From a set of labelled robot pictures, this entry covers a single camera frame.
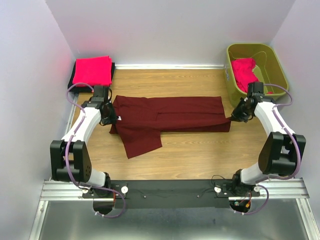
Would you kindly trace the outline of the maroon t shirt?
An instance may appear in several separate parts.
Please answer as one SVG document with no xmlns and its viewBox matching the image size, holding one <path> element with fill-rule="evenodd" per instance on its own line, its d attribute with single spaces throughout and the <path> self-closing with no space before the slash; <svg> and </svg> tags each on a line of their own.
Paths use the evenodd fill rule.
<svg viewBox="0 0 320 240">
<path fill-rule="evenodd" d="M 220 96 L 117 95 L 113 107 L 120 118 L 110 134 L 119 135 L 129 159 L 161 148 L 163 132 L 227 133 L 231 127 Z"/>
</svg>

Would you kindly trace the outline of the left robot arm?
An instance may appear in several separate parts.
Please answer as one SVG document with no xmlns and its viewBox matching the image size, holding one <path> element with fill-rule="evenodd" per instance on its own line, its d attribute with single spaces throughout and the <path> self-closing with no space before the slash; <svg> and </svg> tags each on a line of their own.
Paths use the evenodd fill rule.
<svg viewBox="0 0 320 240">
<path fill-rule="evenodd" d="M 114 125 L 117 122 L 118 117 L 112 104 L 112 90 L 108 86 L 91 86 L 92 96 L 78 104 L 69 96 L 69 92 L 77 85 L 76 83 L 68 88 L 66 98 L 79 109 L 79 115 L 62 139 L 54 140 L 50 144 L 51 176 L 55 181 L 71 182 L 80 189 L 93 189 L 101 198 L 110 193 L 120 196 L 112 189 L 109 174 L 92 167 L 87 148 L 97 125 Z"/>
</svg>

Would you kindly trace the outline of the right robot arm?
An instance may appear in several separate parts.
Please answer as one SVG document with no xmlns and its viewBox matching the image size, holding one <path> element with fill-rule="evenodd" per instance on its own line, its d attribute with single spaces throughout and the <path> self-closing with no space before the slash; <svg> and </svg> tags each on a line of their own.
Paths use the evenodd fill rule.
<svg viewBox="0 0 320 240">
<path fill-rule="evenodd" d="M 256 184 L 268 180 L 289 180 L 300 170 L 306 138 L 296 134 L 285 122 L 272 97 L 264 94 L 265 84 L 248 84 L 247 96 L 241 98 L 231 113 L 231 121 L 248 122 L 256 117 L 267 135 L 257 163 L 239 169 L 230 183 L 230 191 L 241 196 L 252 191 Z"/>
</svg>

